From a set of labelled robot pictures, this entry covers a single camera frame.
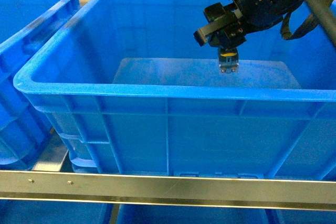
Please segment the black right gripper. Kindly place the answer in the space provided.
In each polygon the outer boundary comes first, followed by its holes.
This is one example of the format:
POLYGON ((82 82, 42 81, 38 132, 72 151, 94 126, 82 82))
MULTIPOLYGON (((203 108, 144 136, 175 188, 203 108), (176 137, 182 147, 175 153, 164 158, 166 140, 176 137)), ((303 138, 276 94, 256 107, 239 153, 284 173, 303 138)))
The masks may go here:
POLYGON ((230 0, 204 9, 207 25, 194 33, 200 46, 236 48, 250 33, 263 31, 282 22, 283 16, 296 10, 303 0, 230 0))

